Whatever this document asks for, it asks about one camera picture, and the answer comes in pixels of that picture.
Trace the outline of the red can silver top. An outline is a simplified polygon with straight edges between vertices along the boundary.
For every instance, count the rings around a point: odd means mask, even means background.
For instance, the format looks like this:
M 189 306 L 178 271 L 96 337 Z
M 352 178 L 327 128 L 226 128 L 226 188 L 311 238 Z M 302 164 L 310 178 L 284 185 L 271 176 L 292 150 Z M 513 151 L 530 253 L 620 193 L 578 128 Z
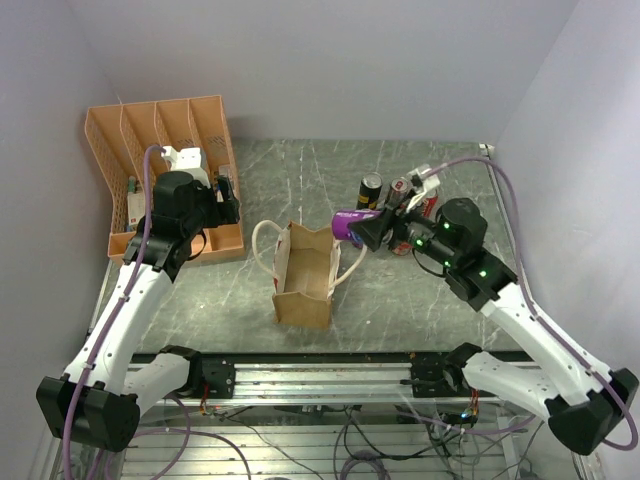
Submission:
M 412 245 L 406 241 L 391 239 L 388 244 L 391 253 L 397 256 L 406 256 L 411 253 Z

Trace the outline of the black soda can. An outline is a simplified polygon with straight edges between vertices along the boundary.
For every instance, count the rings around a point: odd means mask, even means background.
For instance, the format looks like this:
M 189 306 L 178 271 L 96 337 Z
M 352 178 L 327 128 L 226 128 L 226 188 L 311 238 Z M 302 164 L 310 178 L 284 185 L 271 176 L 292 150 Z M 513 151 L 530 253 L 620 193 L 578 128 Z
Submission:
M 366 173 L 360 181 L 356 208 L 358 210 L 375 210 L 382 186 L 382 177 L 377 172 Z

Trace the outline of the red tab soda can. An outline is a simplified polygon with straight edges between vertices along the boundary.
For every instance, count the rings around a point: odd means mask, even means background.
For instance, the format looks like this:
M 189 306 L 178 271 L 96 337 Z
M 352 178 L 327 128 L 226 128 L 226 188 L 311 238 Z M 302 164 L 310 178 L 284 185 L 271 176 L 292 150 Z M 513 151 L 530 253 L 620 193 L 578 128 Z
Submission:
M 399 208 L 411 190 L 412 185 L 405 177 L 392 179 L 389 183 L 384 206 L 392 210 Z

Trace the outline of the watermelon print canvas bag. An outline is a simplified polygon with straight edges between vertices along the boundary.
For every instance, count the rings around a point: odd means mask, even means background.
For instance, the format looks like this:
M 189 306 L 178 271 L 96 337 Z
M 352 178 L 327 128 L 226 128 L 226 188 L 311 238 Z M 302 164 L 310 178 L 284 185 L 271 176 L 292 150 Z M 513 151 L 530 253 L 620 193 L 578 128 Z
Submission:
M 262 261 L 257 246 L 259 235 L 266 228 L 278 234 L 270 265 Z M 340 272 L 341 241 L 329 226 L 311 230 L 291 222 L 282 228 L 271 220 L 257 223 L 251 244 L 256 264 L 273 281 L 275 322 L 320 330 L 330 327 L 336 287 L 354 273 L 368 252 L 363 247 L 352 265 Z

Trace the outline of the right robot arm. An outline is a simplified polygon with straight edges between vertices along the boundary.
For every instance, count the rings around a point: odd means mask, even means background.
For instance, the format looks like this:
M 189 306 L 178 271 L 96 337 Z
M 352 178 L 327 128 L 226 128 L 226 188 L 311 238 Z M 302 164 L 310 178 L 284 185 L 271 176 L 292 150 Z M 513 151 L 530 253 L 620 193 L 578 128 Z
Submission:
M 562 445 L 581 456 L 592 454 L 628 417 L 638 378 L 589 354 L 536 306 L 517 275 L 485 248 L 487 222 L 471 199 L 447 201 L 434 219 L 385 209 L 348 228 L 372 251 L 398 240 L 435 261 L 450 290 L 539 367 L 531 372 L 464 343 L 447 355 L 440 373 L 448 393 L 475 389 L 511 402 L 545 421 Z

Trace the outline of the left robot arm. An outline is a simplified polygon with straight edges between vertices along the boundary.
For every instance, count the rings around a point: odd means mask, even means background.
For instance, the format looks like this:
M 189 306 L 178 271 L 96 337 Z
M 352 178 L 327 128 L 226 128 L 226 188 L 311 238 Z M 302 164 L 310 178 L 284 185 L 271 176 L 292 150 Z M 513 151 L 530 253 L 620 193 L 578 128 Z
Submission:
M 239 220 L 228 177 L 219 176 L 215 186 L 185 171 L 157 177 L 151 214 L 128 242 L 116 287 L 93 332 L 64 373 L 44 378 L 36 390 L 54 437 L 120 452 L 156 402 L 202 391 L 202 355 L 196 350 L 166 346 L 136 372 L 129 363 L 180 269 L 197 258 L 194 238 Z

